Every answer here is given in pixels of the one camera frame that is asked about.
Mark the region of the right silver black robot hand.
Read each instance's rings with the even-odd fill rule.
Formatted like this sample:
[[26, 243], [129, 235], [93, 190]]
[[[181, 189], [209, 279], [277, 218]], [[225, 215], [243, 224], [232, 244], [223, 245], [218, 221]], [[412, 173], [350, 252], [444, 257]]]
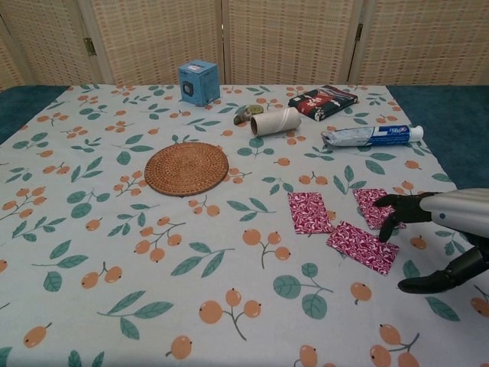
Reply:
[[408, 294], [437, 294], [451, 290], [488, 270], [488, 189], [470, 188], [417, 195], [387, 194], [374, 202], [390, 206], [393, 212], [384, 220], [379, 241], [387, 242], [399, 224], [434, 222], [454, 229], [473, 247], [442, 270], [418, 278], [406, 278], [398, 288]]

